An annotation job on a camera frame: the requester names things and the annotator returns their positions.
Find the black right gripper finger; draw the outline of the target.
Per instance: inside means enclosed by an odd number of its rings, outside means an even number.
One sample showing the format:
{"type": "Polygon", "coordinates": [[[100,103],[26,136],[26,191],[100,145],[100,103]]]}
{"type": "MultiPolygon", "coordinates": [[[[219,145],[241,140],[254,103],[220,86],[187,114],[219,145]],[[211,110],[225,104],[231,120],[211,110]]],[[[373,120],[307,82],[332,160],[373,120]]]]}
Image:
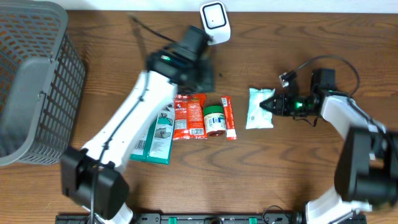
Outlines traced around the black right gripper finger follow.
{"type": "Polygon", "coordinates": [[[273,108],[271,106],[260,106],[262,116],[272,116],[273,108]]]}
{"type": "Polygon", "coordinates": [[[275,103],[275,98],[274,98],[274,96],[272,96],[272,97],[260,102],[259,105],[260,106],[274,106],[274,103],[275,103]]]}

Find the mint green wipes pack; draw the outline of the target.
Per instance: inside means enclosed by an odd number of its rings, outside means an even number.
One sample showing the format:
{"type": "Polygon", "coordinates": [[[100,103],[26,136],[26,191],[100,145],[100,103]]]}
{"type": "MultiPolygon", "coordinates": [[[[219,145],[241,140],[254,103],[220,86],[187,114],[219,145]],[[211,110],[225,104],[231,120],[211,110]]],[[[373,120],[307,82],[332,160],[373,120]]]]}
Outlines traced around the mint green wipes pack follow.
{"type": "Polygon", "coordinates": [[[249,89],[249,107],[246,121],[246,129],[273,128],[272,113],[260,107],[260,103],[274,96],[275,90],[249,89]]]}

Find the green white package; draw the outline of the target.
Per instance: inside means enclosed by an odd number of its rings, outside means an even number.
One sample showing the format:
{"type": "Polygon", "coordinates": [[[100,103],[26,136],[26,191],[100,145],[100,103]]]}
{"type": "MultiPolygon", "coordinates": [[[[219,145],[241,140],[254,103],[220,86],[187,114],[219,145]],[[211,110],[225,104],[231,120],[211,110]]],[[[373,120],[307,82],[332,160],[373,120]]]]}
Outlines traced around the green white package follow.
{"type": "Polygon", "coordinates": [[[169,165],[175,124],[174,103],[168,103],[144,132],[130,160],[169,165]]]}

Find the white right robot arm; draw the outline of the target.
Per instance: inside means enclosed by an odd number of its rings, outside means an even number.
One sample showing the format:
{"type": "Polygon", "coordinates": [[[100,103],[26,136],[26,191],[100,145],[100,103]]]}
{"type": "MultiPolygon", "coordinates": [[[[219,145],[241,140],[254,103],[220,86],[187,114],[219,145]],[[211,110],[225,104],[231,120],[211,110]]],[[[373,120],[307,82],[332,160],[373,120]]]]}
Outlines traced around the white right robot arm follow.
{"type": "Polygon", "coordinates": [[[334,185],[290,223],[342,223],[361,212],[397,204],[397,133],[372,119],[347,94],[320,90],[311,96],[275,95],[259,106],[277,116],[317,114],[344,140],[334,185]]]}

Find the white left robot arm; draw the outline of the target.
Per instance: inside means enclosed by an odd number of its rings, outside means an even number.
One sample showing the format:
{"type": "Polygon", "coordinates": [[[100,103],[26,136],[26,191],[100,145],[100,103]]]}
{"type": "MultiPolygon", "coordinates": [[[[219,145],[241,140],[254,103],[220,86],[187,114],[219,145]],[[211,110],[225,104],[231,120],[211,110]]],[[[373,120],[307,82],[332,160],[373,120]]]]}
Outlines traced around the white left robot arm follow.
{"type": "Polygon", "coordinates": [[[132,91],[83,147],[60,160],[62,193],[88,209],[86,223],[129,223],[129,184],[123,177],[144,131],[178,94],[207,92],[212,76],[207,47],[171,45],[151,53],[132,91]]]}

